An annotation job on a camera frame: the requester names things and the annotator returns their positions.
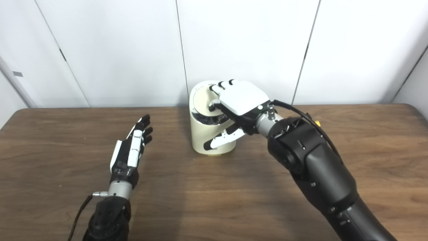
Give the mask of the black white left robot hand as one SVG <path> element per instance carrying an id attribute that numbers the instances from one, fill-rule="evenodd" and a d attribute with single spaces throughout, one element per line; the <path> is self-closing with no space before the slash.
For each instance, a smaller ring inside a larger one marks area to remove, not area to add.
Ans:
<path id="1" fill-rule="evenodd" d="M 146 114 L 135 123 L 124 140 L 116 142 L 111 162 L 111 182 L 127 182 L 132 189 L 138 183 L 138 166 L 145 146 L 152 141 L 151 116 Z"/>

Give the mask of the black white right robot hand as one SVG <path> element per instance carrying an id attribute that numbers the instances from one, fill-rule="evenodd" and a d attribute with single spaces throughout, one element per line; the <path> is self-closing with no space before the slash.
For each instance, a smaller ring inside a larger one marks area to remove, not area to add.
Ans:
<path id="1" fill-rule="evenodd" d="M 264 91 L 248 81 L 221 81 L 209 90 L 218 95 L 208 105 L 208 110 L 220 110 L 233 124 L 206 141 L 205 150 L 236 141 L 244 135 L 269 135 L 270 129 L 279 120 L 269 97 Z"/>

